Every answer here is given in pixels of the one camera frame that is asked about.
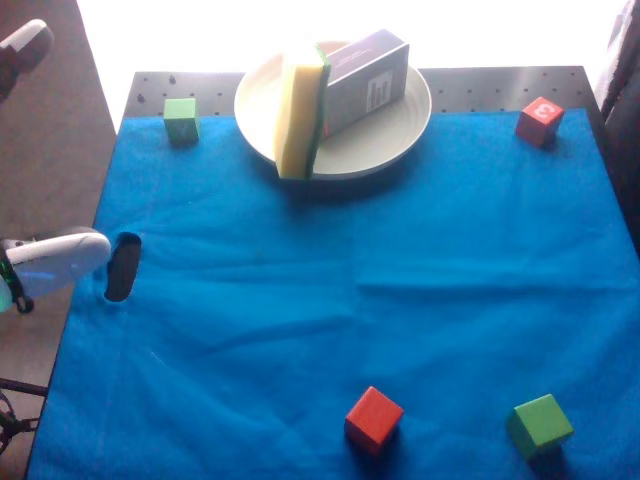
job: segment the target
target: green cube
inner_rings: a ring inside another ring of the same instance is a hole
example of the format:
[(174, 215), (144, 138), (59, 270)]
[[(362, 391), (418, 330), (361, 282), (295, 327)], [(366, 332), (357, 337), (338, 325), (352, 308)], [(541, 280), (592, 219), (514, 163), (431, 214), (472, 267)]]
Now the green cube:
[(193, 145), (200, 138), (200, 117), (195, 98), (164, 101), (164, 126), (175, 147)]
[(573, 427), (551, 394), (514, 408), (507, 431), (527, 461), (573, 435)]

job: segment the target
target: brown floor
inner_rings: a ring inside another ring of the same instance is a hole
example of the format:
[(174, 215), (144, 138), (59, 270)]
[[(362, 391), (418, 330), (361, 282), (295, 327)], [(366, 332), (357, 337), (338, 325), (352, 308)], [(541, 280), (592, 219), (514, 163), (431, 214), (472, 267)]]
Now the brown floor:
[[(0, 105), (0, 236), (20, 238), (91, 225), (115, 141), (113, 125), (74, 0), (0, 0), (0, 39), (32, 18), (55, 35), (45, 61)], [(47, 385), (70, 289), (36, 302), (33, 314), (0, 316), (0, 377)], [(18, 417), (42, 400), (7, 393)], [(22, 478), (33, 434), (0, 457), (0, 480)]]

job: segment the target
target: cube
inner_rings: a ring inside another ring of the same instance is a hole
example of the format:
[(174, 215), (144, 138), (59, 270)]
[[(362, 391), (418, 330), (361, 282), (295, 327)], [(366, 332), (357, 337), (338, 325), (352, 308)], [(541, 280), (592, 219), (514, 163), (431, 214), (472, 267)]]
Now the cube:
[(555, 139), (563, 116), (562, 108), (538, 97), (520, 113), (516, 135), (536, 147), (547, 146)]
[(195, 98), (164, 101), (164, 126), (174, 147), (193, 145), (200, 138), (200, 117)]
[(507, 431), (527, 461), (573, 435), (571, 423), (551, 394), (516, 407)]
[(391, 437), (404, 410), (373, 387), (369, 387), (344, 422), (349, 440), (377, 455)]

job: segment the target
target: barcode label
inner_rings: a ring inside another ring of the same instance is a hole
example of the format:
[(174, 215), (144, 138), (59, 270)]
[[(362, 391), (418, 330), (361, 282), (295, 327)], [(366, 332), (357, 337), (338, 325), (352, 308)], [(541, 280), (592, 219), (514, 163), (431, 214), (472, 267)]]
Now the barcode label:
[(381, 107), (389, 101), (392, 79), (393, 71), (387, 70), (369, 80), (369, 88), (367, 89), (367, 113)]

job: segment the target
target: white plate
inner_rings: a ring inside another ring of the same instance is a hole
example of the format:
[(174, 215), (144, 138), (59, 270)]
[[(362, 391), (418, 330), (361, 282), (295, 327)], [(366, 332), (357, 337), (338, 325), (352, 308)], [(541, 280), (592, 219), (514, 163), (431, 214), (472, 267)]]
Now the white plate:
[[(326, 53), (347, 42), (320, 42)], [(235, 115), (242, 135), (265, 159), (273, 159), (273, 133), (281, 85), (282, 54), (268, 60), (240, 82)], [(359, 177), (390, 165), (420, 138), (431, 116), (431, 93), (418, 71), (409, 67), (402, 99), (380, 108), (323, 141), (313, 178), (339, 180)]]

